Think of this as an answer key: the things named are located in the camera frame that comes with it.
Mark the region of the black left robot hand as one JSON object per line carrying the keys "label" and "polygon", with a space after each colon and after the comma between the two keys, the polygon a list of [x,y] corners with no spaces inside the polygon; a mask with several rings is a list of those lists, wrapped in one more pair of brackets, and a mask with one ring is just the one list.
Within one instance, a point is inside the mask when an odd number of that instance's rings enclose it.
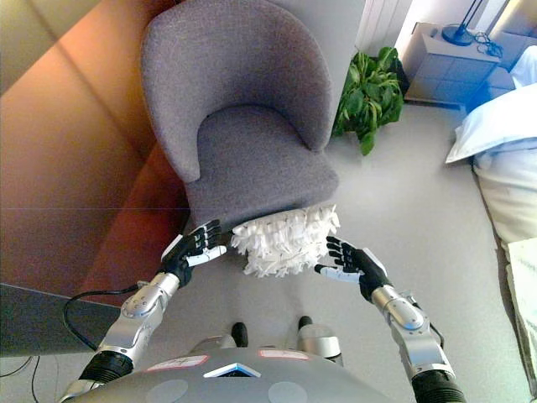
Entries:
{"label": "black left robot hand", "polygon": [[215,219],[200,225],[187,235],[179,234],[162,253],[158,272],[174,275],[179,281],[179,288],[186,286],[195,266],[227,252],[227,247],[219,244],[221,232],[220,221]]}

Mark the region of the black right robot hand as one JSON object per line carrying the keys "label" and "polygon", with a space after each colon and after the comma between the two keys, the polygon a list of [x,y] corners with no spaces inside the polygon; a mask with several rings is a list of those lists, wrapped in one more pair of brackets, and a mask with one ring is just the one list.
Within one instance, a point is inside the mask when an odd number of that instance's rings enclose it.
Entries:
{"label": "black right robot hand", "polygon": [[333,236],[326,237],[328,254],[334,265],[317,264],[314,271],[333,280],[358,284],[362,296],[370,303],[372,294],[380,287],[392,285],[383,264],[367,248],[358,249]]}

